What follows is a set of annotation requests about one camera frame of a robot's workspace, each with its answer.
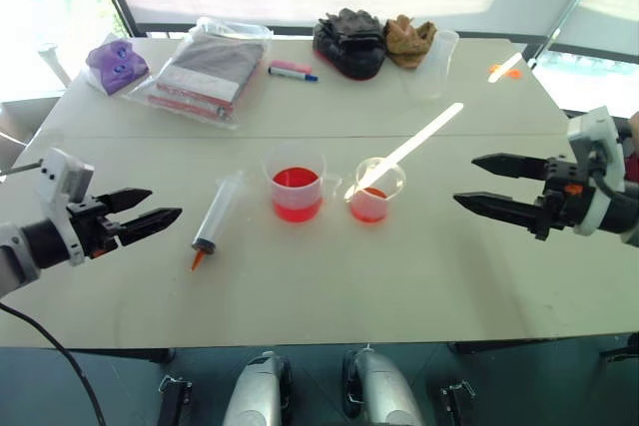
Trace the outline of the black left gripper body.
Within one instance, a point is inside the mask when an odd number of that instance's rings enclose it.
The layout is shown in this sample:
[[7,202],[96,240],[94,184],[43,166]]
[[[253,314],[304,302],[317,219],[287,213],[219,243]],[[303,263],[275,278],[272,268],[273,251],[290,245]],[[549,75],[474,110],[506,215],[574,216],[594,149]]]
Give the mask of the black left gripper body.
[[109,219],[108,215],[122,210],[122,199],[121,194],[105,194],[67,204],[71,226],[85,256],[95,259],[118,247],[116,238],[126,229],[122,223]]

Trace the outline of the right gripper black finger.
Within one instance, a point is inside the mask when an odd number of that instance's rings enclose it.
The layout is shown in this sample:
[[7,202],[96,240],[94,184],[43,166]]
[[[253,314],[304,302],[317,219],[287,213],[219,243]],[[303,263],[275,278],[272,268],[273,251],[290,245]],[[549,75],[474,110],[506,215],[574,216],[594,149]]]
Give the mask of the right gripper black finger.
[[522,226],[530,232],[536,232],[539,207],[517,202],[510,197],[486,192],[454,194],[453,198],[473,213]]
[[497,176],[543,181],[546,178],[548,161],[499,153],[475,158],[471,163]]

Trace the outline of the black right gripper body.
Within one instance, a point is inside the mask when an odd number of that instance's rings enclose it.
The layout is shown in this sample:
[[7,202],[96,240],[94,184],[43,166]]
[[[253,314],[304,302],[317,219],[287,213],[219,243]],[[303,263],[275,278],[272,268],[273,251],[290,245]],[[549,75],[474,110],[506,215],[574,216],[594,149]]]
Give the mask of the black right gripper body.
[[562,230],[581,224],[594,195],[588,171],[563,158],[546,160],[543,179],[542,195],[534,202],[540,212],[530,228],[539,240],[546,240],[552,228]]

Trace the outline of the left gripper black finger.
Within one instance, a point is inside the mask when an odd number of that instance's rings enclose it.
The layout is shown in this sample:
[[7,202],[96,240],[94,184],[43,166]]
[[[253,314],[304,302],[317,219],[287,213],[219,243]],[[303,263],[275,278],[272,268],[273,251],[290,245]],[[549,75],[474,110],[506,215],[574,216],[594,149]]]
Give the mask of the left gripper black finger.
[[182,213],[180,208],[158,208],[121,224],[117,237],[127,246],[168,228]]
[[101,195],[101,203],[107,207],[109,213],[119,213],[132,209],[152,193],[146,189],[124,188]]

